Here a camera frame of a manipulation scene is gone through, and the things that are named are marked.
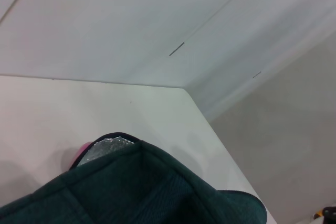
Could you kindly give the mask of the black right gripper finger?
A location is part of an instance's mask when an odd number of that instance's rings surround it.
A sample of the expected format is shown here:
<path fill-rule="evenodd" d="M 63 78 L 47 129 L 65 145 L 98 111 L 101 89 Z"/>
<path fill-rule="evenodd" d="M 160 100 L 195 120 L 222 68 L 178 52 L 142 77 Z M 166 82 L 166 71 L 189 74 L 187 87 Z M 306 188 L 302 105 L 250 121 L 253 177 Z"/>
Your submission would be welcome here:
<path fill-rule="evenodd" d="M 336 224 L 336 206 L 323 209 L 323 224 Z"/>

